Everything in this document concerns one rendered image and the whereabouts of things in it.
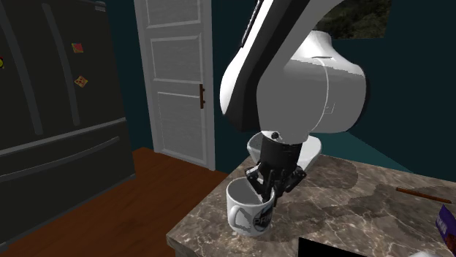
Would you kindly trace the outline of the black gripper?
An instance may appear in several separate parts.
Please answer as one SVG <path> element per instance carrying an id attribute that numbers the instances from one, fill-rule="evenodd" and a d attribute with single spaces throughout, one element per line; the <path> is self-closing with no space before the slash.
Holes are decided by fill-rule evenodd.
<path id="1" fill-rule="evenodd" d="M 302 143 L 284 144 L 262 135 L 259 163 L 245 170 L 245 176 L 262 203 L 271 200 L 273 191 L 272 173 L 284 171 L 280 180 L 274 182 L 274 206 L 284 193 L 290 193 L 306 176 L 305 171 L 297 165 Z"/>

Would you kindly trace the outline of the white mug with dark print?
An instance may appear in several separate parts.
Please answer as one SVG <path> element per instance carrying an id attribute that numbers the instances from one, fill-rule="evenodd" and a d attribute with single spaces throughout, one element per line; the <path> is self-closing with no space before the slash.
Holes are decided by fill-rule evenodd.
<path id="1" fill-rule="evenodd" d="M 247 237 L 264 234 L 273 217 L 275 191 L 263 203 L 245 177 L 232 180 L 226 188 L 227 222 L 233 231 Z"/>

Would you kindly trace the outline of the white panelled door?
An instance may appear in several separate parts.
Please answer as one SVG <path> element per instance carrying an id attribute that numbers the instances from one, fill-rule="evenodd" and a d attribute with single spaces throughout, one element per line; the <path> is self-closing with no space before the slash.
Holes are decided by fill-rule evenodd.
<path id="1" fill-rule="evenodd" d="M 157 153 L 216 168 L 211 0 L 134 0 Z"/>

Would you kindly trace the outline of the brown pencil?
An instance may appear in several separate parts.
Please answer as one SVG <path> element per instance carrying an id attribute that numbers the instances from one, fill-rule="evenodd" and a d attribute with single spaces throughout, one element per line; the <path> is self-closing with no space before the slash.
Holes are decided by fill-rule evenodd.
<path id="1" fill-rule="evenodd" d="M 452 202 L 450 200 L 448 200 L 448 199 L 443 199 L 443 198 L 437 197 L 437 196 L 431 196 L 431 195 L 428 195 L 428 194 L 425 194 L 425 193 L 420 193 L 418 191 L 413 191 L 413 190 L 406 189 L 406 188 L 396 187 L 395 190 L 399 191 L 401 193 L 406 193 L 408 195 L 412 195 L 412 196 L 418 196 L 418 197 L 422 197 L 422 198 L 425 198 L 425 199 L 430 199 L 430 200 L 437 201 L 437 202 L 452 204 Z"/>

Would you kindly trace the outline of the purple box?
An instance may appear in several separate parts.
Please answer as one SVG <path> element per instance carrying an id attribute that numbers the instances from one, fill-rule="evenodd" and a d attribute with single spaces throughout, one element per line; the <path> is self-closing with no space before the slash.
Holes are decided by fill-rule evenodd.
<path id="1" fill-rule="evenodd" d="M 456 252 L 456 218 L 443 204 L 436 218 L 436 228 L 438 229 L 446 246 Z"/>

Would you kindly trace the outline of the dark refrigerator with magnets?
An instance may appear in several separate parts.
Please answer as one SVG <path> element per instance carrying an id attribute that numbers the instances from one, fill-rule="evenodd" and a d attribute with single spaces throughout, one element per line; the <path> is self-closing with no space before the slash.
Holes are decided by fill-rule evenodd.
<path id="1" fill-rule="evenodd" d="M 0 0 L 0 250 L 134 177 L 102 0 Z"/>

